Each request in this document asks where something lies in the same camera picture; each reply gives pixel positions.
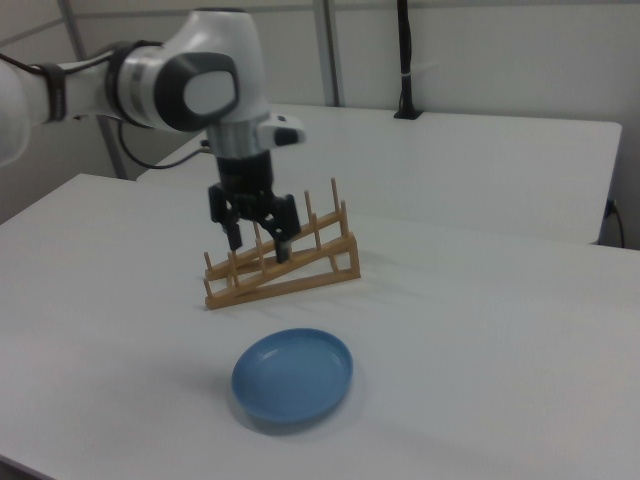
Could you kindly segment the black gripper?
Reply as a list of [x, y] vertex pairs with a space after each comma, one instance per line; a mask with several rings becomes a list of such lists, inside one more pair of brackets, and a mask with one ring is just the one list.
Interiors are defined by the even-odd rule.
[[242, 237], [238, 218], [259, 220], [271, 235], [277, 263], [290, 258], [291, 241], [301, 232], [295, 198], [274, 196], [271, 154], [242, 158], [216, 159], [220, 177], [208, 189], [210, 216], [221, 225], [229, 249], [238, 250]]

